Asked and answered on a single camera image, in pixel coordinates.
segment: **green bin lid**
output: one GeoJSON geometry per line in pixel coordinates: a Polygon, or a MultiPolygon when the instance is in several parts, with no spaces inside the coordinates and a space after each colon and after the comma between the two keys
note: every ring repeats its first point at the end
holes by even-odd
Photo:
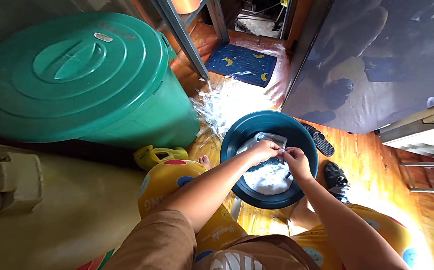
{"type": "Polygon", "coordinates": [[[47,21],[0,43],[0,135],[44,143],[80,138],[128,115],[168,68],[165,39],[117,13],[47,21]]]}

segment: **wooden floor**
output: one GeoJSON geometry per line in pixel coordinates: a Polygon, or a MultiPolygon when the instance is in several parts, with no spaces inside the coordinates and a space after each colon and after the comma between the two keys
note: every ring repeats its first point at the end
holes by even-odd
{"type": "MultiPolygon", "coordinates": [[[[269,90],[272,91],[267,91],[267,94],[273,95],[273,98],[278,101],[274,108],[269,109],[279,110],[285,97],[290,66],[289,56],[285,54],[283,42],[272,38],[255,37],[232,31],[229,32],[229,35],[232,44],[248,47],[278,58],[274,75],[268,86],[269,90]]],[[[213,48],[218,44],[213,28],[198,23],[190,37],[205,62],[212,53],[213,48]]],[[[199,77],[190,69],[183,52],[178,54],[178,59],[171,64],[171,67],[190,97],[197,94],[196,90],[205,91],[207,86],[199,81],[199,77]]],[[[218,83],[222,80],[224,80],[222,76],[211,74],[212,83],[218,83]]],[[[409,193],[406,184],[402,180],[394,151],[382,145],[379,138],[373,133],[351,135],[344,131],[315,124],[311,125],[320,130],[335,147],[335,154],[330,158],[319,153],[317,180],[325,185],[322,174],[324,165],[328,161],[337,163],[345,171],[352,186],[349,197],[352,203],[370,207],[400,221],[415,233],[420,242],[419,245],[426,249],[421,228],[422,216],[418,198],[409,193]]],[[[212,165],[216,166],[219,163],[220,143],[211,140],[203,144],[208,135],[204,134],[198,138],[187,150],[190,159],[197,160],[199,156],[208,155],[212,165]]],[[[225,201],[225,206],[229,209],[233,198],[234,195],[229,194],[225,201]]],[[[289,229],[286,225],[286,219],[293,207],[295,206],[279,211],[270,211],[242,203],[238,223],[250,235],[282,234],[288,236],[289,229]]]]}

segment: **brown shirt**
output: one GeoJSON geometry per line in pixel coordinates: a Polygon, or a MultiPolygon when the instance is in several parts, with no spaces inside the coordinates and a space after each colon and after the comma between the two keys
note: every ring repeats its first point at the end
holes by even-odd
{"type": "Polygon", "coordinates": [[[193,264],[196,247],[195,234],[180,212],[156,212],[134,228],[104,270],[319,269],[283,235],[247,236],[193,264]]]}

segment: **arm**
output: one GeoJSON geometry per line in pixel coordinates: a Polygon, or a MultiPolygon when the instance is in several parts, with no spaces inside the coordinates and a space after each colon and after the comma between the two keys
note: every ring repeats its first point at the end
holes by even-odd
{"type": "Polygon", "coordinates": [[[378,232],[313,179],[302,150],[290,147],[286,151],[284,159],[294,180],[307,196],[348,270],[409,269],[378,232]]]}
{"type": "Polygon", "coordinates": [[[197,233],[223,203],[238,179],[250,167],[282,153],[273,142],[262,140],[190,181],[167,198],[155,211],[177,210],[197,233]]]}

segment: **floor mat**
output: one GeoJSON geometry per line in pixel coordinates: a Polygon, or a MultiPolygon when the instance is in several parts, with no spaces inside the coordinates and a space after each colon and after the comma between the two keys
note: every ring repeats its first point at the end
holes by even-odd
{"type": "Polygon", "coordinates": [[[207,62],[207,70],[233,75],[237,80],[266,87],[274,73],[277,58],[244,47],[220,43],[207,62]]]}

